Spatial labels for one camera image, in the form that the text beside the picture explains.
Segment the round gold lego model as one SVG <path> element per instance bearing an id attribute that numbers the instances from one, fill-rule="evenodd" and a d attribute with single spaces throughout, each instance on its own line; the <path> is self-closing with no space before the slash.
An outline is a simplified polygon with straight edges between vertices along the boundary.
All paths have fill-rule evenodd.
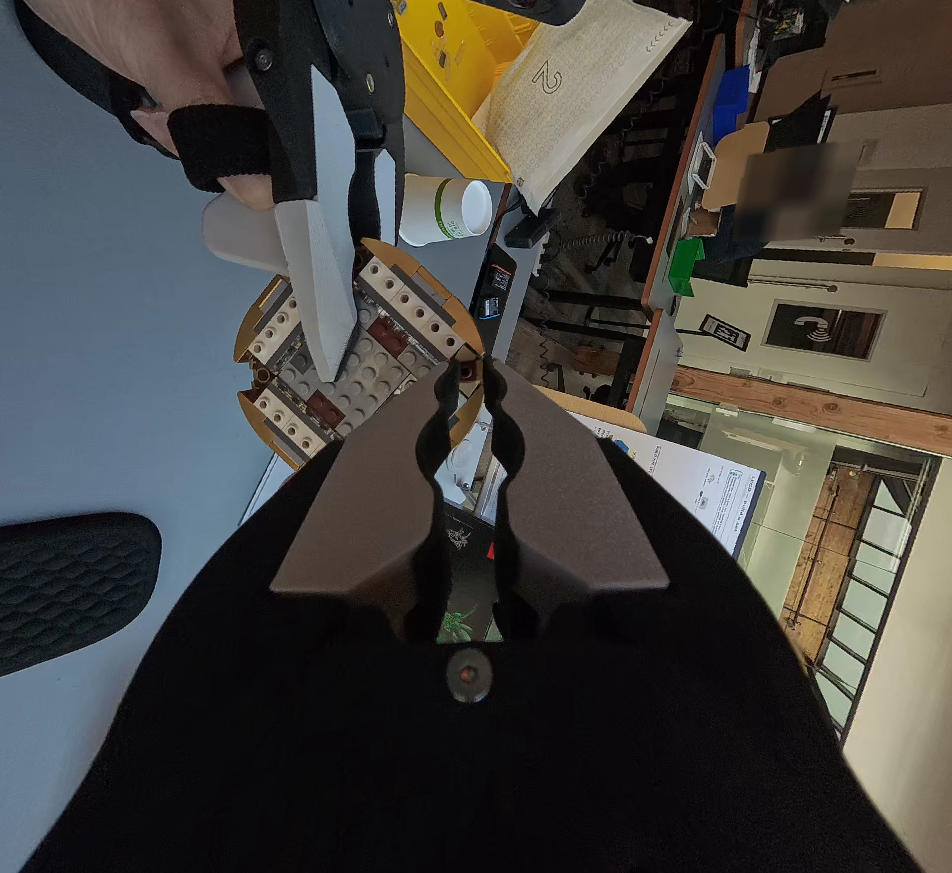
<path id="1" fill-rule="evenodd" d="M 252 430 L 293 471 L 346 438 L 387 401 L 454 360 L 483 360 L 474 319 L 411 255 L 363 239 L 355 256 L 358 322 L 339 375 L 320 381 L 305 343 L 290 280 L 275 276 L 246 312 L 233 359 L 250 389 L 237 398 Z M 460 389 L 449 421 L 456 447 L 476 423 L 482 384 Z"/>

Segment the small green bin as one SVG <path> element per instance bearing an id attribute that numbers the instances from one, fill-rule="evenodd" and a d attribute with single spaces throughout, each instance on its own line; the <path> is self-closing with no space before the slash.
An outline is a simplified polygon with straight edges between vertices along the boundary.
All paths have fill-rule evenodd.
<path id="1" fill-rule="evenodd" d="M 705 257 L 703 237 L 685 237 L 677 241 L 671 253 L 667 278 L 675 295 L 688 298 L 694 296 L 691 285 L 694 267 L 699 260 L 704 260 Z"/>

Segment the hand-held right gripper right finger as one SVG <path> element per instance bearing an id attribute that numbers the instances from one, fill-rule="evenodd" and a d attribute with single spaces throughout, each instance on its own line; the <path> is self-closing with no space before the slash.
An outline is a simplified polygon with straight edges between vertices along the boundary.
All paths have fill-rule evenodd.
<path id="1" fill-rule="evenodd" d="M 494 534 L 498 626 L 546 626 L 565 605 L 664 591 L 666 574 L 588 427 L 505 364 L 484 401 L 505 472 Z"/>

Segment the black wristband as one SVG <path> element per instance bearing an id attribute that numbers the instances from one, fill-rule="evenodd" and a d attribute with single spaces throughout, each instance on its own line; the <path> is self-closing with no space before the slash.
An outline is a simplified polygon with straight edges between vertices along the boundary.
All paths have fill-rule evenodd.
<path id="1" fill-rule="evenodd" d="M 38 17 L 23 0 L 13 0 L 13 9 L 32 49 L 61 80 L 113 115 L 134 141 L 149 145 L 167 157 L 173 156 L 132 117 L 132 112 L 141 107 L 156 105 L 145 87 L 91 57 Z"/>

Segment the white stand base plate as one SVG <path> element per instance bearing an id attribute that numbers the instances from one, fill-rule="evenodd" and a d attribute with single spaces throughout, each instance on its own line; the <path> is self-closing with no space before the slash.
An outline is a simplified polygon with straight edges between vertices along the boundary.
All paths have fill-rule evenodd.
<path id="1" fill-rule="evenodd" d="M 491 457 L 492 424 L 479 419 L 436 474 L 446 502 L 475 511 Z"/>

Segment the small blue bin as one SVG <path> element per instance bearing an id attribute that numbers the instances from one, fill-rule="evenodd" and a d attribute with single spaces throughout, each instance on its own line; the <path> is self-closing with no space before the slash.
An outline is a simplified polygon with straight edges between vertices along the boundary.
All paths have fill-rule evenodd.
<path id="1" fill-rule="evenodd" d="M 723 73 L 712 110 L 713 145 L 737 131 L 739 117 L 744 116 L 748 109 L 750 81 L 750 64 Z"/>

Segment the yellow plastic bin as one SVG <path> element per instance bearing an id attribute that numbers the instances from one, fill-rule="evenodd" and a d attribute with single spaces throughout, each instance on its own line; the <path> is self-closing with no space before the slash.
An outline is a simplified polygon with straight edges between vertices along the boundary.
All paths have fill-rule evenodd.
<path id="1" fill-rule="evenodd" d="M 509 184 L 508 165 L 474 117 L 538 23 L 471 0 L 392 0 L 405 114 L 465 178 Z"/>

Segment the wooden edged desk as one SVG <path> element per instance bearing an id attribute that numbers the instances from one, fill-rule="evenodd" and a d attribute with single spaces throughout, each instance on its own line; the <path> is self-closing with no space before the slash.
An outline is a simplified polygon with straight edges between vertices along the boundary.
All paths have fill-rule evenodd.
<path id="1" fill-rule="evenodd" d="M 649 272 L 641 297 L 641 307 L 650 319 L 645 345 L 631 379 L 627 407 L 655 433 L 678 369 L 681 339 L 675 327 L 680 298 L 670 285 L 671 254 L 683 232 L 684 213 L 689 211 L 698 189 L 691 167 L 695 153 L 712 154 L 712 111 L 720 80 L 732 68 L 736 37 L 754 0 L 728 0 L 712 26 L 702 27 L 694 69 L 684 96 L 678 100 L 679 124 L 671 145 L 669 161 L 672 185 L 665 201 L 655 238 Z"/>

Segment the cardboard box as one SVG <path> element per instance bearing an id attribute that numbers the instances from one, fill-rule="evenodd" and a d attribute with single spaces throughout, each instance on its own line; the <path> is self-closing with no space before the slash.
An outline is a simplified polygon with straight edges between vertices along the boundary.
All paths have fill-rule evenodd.
<path id="1" fill-rule="evenodd" d="M 709 188 L 701 200 L 701 208 L 716 211 L 736 204 L 748 160 L 765 152 L 771 123 L 762 121 L 745 125 L 723 137 L 715 148 L 715 167 Z"/>

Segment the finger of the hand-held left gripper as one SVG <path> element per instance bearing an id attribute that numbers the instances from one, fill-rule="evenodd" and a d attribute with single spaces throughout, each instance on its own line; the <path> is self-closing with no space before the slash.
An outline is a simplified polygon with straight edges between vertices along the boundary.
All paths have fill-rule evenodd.
<path id="1" fill-rule="evenodd" d="M 338 93 L 310 68 L 309 100 L 316 190 L 283 201 L 275 218 L 311 360 L 323 382 L 337 379 L 358 321 L 352 289 L 354 243 L 349 199 L 355 141 Z"/>
<path id="2" fill-rule="evenodd" d="M 403 166 L 394 161 L 387 149 L 356 149 L 350 185 L 354 247 L 363 239 L 397 244 L 404 185 Z"/>

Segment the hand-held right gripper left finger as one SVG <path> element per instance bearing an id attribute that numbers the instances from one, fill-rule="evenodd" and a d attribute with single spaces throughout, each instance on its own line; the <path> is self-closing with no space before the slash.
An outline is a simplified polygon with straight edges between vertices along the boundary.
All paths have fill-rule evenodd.
<path id="1" fill-rule="evenodd" d="M 281 596 L 379 608 L 405 639 L 436 639 L 451 589 L 443 492 L 458 363 L 432 370 L 346 438 L 270 583 Z"/>

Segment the black desk clamp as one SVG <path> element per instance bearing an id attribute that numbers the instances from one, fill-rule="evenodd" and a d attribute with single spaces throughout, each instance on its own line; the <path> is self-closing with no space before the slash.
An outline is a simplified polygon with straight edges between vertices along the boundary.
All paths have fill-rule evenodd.
<path id="1" fill-rule="evenodd" d="M 504 244 L 507 249 L 534 248 L 561 218 L 562 213 L 555 208 L 540 209 L 538 214 L 529 213 L 508 230 Z"/>

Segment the white paper cup green stripe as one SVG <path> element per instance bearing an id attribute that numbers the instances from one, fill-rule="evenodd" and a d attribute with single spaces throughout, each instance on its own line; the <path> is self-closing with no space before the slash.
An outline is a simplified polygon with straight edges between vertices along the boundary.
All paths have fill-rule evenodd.
<path id="1" fill-rule="evenodd" d="M 483 235 L 493 215 L 493 199 L 482 181 L 404 176 L 399 237 L 414 248 Z"/>

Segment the black lego box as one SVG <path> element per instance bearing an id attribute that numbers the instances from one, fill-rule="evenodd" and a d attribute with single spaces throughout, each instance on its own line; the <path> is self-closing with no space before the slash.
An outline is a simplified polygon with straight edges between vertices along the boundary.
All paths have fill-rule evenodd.
<path id="1" fill-rule="evenodd" d="M 497 602 L 494 526 L 451 502 L 444 504 L 451 589 L 437 641 L 503 641 L 494 620 Z"/>

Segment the black desk controller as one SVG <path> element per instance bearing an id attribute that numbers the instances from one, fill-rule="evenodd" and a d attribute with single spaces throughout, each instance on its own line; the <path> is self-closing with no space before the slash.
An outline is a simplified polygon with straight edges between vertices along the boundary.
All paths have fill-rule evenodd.
<path id="1" fill-rule="evenodd" d="M 470 316 L 487 354 L 492 353 L 496 342 L 516 270 L 516 261 L 505 248 L 499 244 L 487 247 L 470 305 Z"/>

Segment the small marker sign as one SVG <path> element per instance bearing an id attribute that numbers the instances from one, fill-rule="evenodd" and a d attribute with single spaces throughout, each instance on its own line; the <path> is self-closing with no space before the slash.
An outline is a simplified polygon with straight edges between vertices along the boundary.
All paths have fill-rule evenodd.
<path id="1" fill-rule="evenodd" d="M 751 335 L 741 328 L 719 319 L 713 315 L 706 315 L 701 321 L 699 334 L 725 343 L 736 350 L 745 353 L 751 341 Z"/>

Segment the padded paper envelope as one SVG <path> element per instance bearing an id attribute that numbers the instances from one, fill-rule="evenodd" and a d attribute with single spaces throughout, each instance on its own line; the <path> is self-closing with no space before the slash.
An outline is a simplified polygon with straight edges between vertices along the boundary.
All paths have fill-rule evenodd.
<path id="1" fill-rule="evenodd" d="M 691 26 L 632 0 L 586 0 L 564 25 L 538 25 L 475 115 L 532 213 Z"/>

